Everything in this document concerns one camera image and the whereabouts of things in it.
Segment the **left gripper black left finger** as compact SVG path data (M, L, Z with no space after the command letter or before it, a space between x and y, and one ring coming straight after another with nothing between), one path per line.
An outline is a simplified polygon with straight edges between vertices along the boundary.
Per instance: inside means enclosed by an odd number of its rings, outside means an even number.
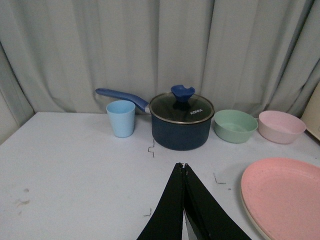
M183 231L185 183L183 164L176 163L157 207L139 240L180 240Z

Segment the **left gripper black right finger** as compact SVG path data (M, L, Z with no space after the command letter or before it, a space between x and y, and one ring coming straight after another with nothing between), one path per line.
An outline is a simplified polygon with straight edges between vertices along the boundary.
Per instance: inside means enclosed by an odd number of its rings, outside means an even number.
M197 239L249 240L188 164L183 172L184 210Z

